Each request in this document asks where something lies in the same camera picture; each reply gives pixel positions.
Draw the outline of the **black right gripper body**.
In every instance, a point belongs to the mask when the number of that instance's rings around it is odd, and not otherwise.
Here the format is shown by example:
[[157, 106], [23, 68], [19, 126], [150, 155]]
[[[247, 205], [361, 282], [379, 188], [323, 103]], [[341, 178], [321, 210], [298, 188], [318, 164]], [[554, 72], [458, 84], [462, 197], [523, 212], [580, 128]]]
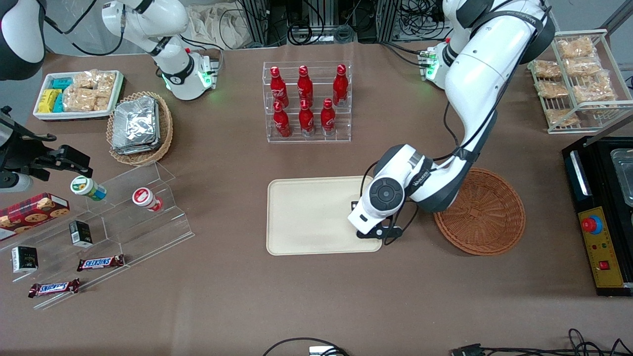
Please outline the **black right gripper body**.
[[47, 169], [62, 170], [56, 151], [45, 146], [45, 142], [54, 142], [57, 137], [26, 129], [11, 118], [11, 110], [9, 106], [1, 108], [0, 179], [18, 181], [18, 174], [23, 174], [47, 181]]

